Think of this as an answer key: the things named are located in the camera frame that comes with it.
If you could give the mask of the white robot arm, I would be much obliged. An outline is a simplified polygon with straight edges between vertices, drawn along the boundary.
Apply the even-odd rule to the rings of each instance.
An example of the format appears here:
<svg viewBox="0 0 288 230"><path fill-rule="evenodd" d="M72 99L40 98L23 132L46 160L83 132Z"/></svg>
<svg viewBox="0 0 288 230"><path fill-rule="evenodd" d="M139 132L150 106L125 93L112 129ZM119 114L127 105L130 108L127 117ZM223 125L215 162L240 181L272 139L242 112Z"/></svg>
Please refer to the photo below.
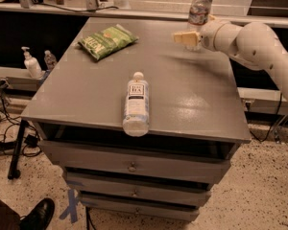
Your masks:
<svg viewBox="0 0 288 230"><path fill-rule="evenodd" d="M251 22L238 26L212 19L199 31L175 32L172 38L187 47L201 44L206 50L222 52L253 71L264 70L288 103L288 52L268 25Z"/></svg>

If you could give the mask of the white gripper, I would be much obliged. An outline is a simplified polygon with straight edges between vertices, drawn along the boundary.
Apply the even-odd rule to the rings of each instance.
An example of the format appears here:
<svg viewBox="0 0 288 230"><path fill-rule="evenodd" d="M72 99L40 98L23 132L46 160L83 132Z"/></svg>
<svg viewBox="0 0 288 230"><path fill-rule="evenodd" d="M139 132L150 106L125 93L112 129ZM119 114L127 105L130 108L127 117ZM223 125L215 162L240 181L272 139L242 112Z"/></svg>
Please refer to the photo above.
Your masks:
<svg viewBox="0 0 288 230"><path fill-rule="evenodd" d="M204 48L213 52L231 52L234 41L232 29L234 25L225 20L215 20L214 15L208 16L209 21L200 30L200 41ZM176 43L185 46L197 46L199 34L196 31L177 32L173 34Z"/></svg>

